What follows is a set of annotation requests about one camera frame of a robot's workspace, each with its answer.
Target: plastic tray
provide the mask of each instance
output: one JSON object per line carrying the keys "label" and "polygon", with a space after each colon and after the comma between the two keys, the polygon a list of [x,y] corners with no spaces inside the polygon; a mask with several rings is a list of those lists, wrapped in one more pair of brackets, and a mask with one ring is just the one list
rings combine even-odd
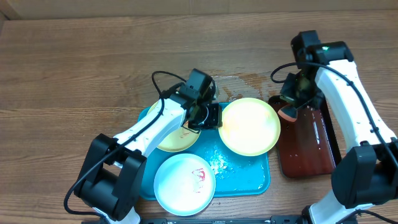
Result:
{"label": "plastic tray", "polygon": [[[229,103],[220,103],[224,109]],[[144,109],[141,120],[148,112]],[[171,156],[191,153],[206,160],[216,175],[215,197],[257,195],[264,193],[271,182],[267,153],[247,157],[229,150],[222,142],[218,130],[202,131],[198,140],[182,152],[165,152],[155,149],[147,159],[140,195],[146,200],[156,200],[154,179],[157,169]]]}

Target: white plate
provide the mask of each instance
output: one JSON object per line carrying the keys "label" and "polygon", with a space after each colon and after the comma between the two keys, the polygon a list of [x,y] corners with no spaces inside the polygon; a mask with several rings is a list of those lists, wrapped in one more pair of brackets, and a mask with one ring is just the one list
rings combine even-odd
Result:
{"label": "white plate", "polygon": [[216,177],[210,165],[193,154],[167,159],[157,170],[154,181],[157,201],[174,215],[194,215],[211,202]]}

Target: dark red tray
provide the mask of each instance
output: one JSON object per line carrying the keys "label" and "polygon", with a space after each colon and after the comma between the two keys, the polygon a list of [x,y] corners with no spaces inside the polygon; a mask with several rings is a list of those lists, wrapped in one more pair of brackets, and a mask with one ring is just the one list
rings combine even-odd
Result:
{"label": "dark red tray", "polygon": [[[271,97],[268,103],[276,112],[286,105],[279,96]],[[299,110],[294,123],[280,116],[279,119],[276,146],[282,173],[289,178],[331,174],[341,161],[341,154],[326,101],[320,110]]]}

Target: yellow plate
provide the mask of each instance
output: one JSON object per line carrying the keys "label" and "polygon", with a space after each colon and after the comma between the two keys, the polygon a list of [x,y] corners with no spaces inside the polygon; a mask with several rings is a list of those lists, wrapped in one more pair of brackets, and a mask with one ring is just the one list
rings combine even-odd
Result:
{"label": "yellow plate", "polygon": [[[157,102],[149,108],[148,113],[156,107],[156,104]],[[166,152],[180,152],[192,146],[198,140],[199,135],[200,133],[195,134],[189,130],[178,128],[164,138],[157,148]]]}
{"label": "yellow plate", "polygon": [[280,123],[270,105],[255,98],[243,98],[223,110],[221,140],[235,153],[258,156],[272,149],[278,141]]}

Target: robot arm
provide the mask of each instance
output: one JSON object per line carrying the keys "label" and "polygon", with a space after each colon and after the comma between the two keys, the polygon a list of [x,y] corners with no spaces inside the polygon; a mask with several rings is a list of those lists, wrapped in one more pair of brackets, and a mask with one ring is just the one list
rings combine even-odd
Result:
{"label": "robot arm", "polygon": [[[344,74],[357,87],[384,141],[391,142],[391,138],[396,138],[396,135],[383,122],[365,92],[359,80],[355,62],[335,60],[331,61],[328,66]],[[333,114],[343,132],[347,151],[352,147],[360,146],[361,142],[364,141],[371,145],[381,143],[372,131],[369,118],[366,116],[358,96],[343,79],[325,68],[319,68],[315,83],[321,89],[333,110]]]}
{"label": "robot arm", "polygon": [[[376,109],[373,107],[373,104],[371,103],[359,80],[356,64],[347,60],[335,60],[329,63],[329,67],[334,68],[340,73],[346,75],[346,77],[351,80],[360,91],[385,142],[389,143],[392,141],[393,138],[396,138],[396,135],[386,126],[386,124],[378,115]],[[361,147],[362,142],[368,142],[368,144],[370,145],[381,144],[381,142],[372,131],[372,127],[369,123],[369,118],[366,116],[363,110],[363,106],[358,99],[358,96],[343,79],[339,78],[336,74],[325,68],[319,68],[315,77],[315,82],[317,84],[317,87],[321,89],[322,93],[325,95],[325,98],[328,100],[331,109],[333,110],[333,114],[335,115],[341,127],[346,142],[347,151],[354,147]],[[373,154],[372,157],[373,161],[369,161],[369,167],[372,167],[374,169],[375,167],[373,167],[373,165],[376,165],[376,155]],[[339,191],[338,185],[349,184],[350,181],[353,181],[353,179],[351,179],[343,181],[345,182],[343,183],[342,181],[338,180],[340,178],[339,176],[343,176],[341,171],[349,172],[349,170],[343,170],[341,168],[336,170],[333,175],[333,177],[335,178],[335,191]],[[369,173],[367,175],[369,175],[369,177],[372,177],[372,175],[374,174],[374,170],[368,169],[368,171]],[[388,200],[393,199],[395,190],[392,187],[386,187],[388,185],[388,183],[381,184],[375,182],[374,189],[372,189],[370,192],[366,192],[366,194],[373,194],[373,200],[368,200],[369,203],[363,203],[353,208],[346,208],[344,205],[342,205],[336,198],[333,190],[331,190],[321,201],[313,204],[309,208],[309,215],[311,217],[312,223],[336,223],[357,209],[371,208],[372,206],[374,206],[373,202],[376,202],[375,200],[381,202],[383,201],[382,198],[388,198]]]}
{"label": "robot arm", "polygon": [[[348,152],[332,173],[332,190],[319,202],[307,206],[297,223],[338,223],[355,210],[368,209],[397,198],[396,135],[373,107],[345,43],[321,44],[313,30],[299,33],[292,40],[292,49],[296,64],[302,71],[288,75],[281,98],[296,110],[303,106],[319,109],[326,98],[341,127]],[[362,96],[364,104],[352,85]],[[368,108],[380,137],[376,136],[369,123],[364,107]]]}
{"label": "robot arm", "polygon": [[[104,134],[97,136],[90,145],[78,179],[116,150],[117,153],[104,163],[120,167],[120,174],[116,176],[100,165],[74,189],[75,195],[106,216],[110,223],[138,224],[140,218],[133,206],[139,198],[147,157],[186,121],[189,128],[198,131],[219,127],[221,107],[210,104],[215,93],[213,79],[194,69],[186,83],[162,92],[155,109],[133,127],[113,138]],[[135,139],[118,149],[131,138]]]}

